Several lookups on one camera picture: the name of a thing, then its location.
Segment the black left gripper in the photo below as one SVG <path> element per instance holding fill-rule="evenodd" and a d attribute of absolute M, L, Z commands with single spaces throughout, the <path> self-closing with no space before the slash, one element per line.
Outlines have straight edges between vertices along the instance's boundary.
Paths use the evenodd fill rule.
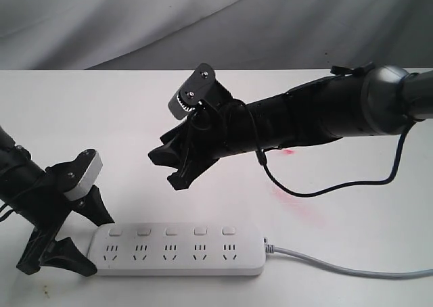
<path fill-rule="evenodd" d="M 96 226 L 114 223 L 96 185 L 74 202 L 64 195 L 78 182 L 74 173 L 78 176 L 84 170 L 83 162 L 77 157 L 41 169 L 28 151 L 16 152 L 16 213 L 34 227 L 17 263 L 18 269 L 25 274 L 35 274 L 43 266 L 82 276 L 97 272 L 94 263 L 81 253 L 70 237 L 56 240 L 71 212 L 77 212 Z"/>

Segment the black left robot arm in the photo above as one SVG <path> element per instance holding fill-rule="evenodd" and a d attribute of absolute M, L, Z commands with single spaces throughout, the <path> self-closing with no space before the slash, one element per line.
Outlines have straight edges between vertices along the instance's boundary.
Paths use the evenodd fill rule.
<path fill-rule="evenodd" d="M 16 267 L 26 275 L 41 267 L 61 268 L 89 277 L 97 268 L 71 238 L 56 236 L 71 212 L 97 226 L 114 221 L 95 181 L 102 169 L 95 149 L 86 149 L 74 160 L 40 168 L 30 152 L 1 131 L 1 220 L 16 213 L 34 229 Z"/>

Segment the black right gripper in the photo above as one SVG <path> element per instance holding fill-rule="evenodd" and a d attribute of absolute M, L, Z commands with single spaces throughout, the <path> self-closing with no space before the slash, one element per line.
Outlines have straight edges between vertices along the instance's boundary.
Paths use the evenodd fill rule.
<path fill-rule="evenodd" d="M 250 108 L 239 99 L 217 110 L 203 103 L 160 140 L 162 145 L 148 153 L 149 159 L 176 169 L 167 177 L 174 190 L 188 189 L 219 159 L 250 151 Z"/>

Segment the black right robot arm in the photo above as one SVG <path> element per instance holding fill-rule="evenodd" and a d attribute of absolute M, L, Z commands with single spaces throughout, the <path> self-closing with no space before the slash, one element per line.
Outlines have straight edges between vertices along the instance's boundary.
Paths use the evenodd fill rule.
<path fill-rule="evenodd" d="M 169 183 L 187 189 L 219 159 L 254 152 L 267 166 L 268 151 L 324 145 L 345 137 L 399 137 L 392 170 L 398 171 L 405 139 L 432 117 L 432 73 L 396 66 L 333 66 L 329 76 L 285 93 L 244 103 L 200 64 L 168 103 L 179 125 L 163 134 L 148 154 L 173 173 Z"/>

